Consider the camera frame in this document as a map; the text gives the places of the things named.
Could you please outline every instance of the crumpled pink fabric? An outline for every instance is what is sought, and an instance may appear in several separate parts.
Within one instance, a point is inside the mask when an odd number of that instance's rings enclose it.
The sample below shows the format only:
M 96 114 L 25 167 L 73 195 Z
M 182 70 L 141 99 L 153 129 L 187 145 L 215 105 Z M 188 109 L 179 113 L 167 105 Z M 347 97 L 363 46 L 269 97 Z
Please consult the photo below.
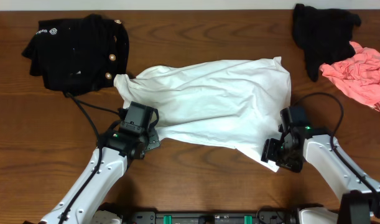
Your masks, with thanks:
M 356 54 L 332 65 L 320 66 L 327 77 L 346 96 L 380 111 L 380 53 L 350 42 Z

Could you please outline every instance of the wooden table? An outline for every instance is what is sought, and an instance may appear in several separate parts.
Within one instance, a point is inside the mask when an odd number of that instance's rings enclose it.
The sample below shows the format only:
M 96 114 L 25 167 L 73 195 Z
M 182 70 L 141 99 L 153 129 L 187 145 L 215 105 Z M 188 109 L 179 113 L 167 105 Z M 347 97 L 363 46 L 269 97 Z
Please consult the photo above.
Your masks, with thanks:
M 354 40 L 380 51 L 380 11 L 355 11 L 363 24 Z M 76 105 L 46 90 L 29 75 L 21 52 L 37 21 L 84 17 L 91 12 L 0 12 L 0 223 L 37 222 L 59 203 L 85 168 L 95 136 Z M 282 56 L 292 77 L 292 100 L 324 91 L 337 96 L 345 118 L 337 133 L 343 149 L 380 181 L 380 113 L 349 99 L 328 79 L 308 79 L 303 51 L 292 40 L 291 11 L 101 11 L 124 22 L 129 32 L 128 70 L 154 65 L 182 67 L 221 59 Z M 115 88 L 81 100 L 115 109 L 123 100 Z M 323 96 L 307 100 L 315 124 L 333 128 L 338 107 Z M 99 130 L 114 116 L 88 109 Z M 162 147 L 136 161 L 110 190 L 106 201 L 159 211 L 256 211 L 339 201 L 309 164 L 301 174 L 273 173 L 240 152 L 163 140 Z

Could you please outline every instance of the green strip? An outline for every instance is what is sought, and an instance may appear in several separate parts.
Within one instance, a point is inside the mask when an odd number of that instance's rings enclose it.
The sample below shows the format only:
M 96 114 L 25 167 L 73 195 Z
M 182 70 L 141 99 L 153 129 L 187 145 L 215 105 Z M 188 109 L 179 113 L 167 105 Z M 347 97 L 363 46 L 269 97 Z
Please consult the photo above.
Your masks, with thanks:
M 252 216 L 245 215 L 245 223 L 244 224 L 252 224 Z
M 165 215 L 164 216 L 164 224 L 172 224 L 172 216 Z

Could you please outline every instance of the white towel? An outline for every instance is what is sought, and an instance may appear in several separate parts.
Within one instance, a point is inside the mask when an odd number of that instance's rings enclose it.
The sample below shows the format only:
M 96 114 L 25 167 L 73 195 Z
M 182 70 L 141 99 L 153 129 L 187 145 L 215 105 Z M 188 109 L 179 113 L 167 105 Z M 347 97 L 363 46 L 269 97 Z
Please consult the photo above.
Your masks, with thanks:
M 135 101 L 159 110 L 164 138 L 238 149 L 261 162 L 264 141 L 279 138 L 279 112 L 290 103 L 290 76 L 274 59 L 220 60 L 183 68 L 155 66 L 135 79 L 117 75 L 124 108 Z

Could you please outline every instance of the black cloth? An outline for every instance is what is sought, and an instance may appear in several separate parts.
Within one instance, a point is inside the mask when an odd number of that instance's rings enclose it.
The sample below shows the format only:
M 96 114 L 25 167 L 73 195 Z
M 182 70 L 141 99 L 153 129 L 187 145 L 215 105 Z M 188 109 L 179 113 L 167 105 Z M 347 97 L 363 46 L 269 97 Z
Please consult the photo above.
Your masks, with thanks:
M 30 74 L 43 76 L 46 88 L 75 96 L 111 87 L 116 74 L 126 73 L 129 39 L 120 21 L 95 14 L 39 21 L 22 55 L 32 60 Z
M 292 37 L 304 50 L 307 75 L 318 80 L 321 64 L 333 64 L 354 56 L 349 41 L 353 26 L 360 26 L 357 14 L 342 9 L 315 9 L 296 4 L 293 14 Z

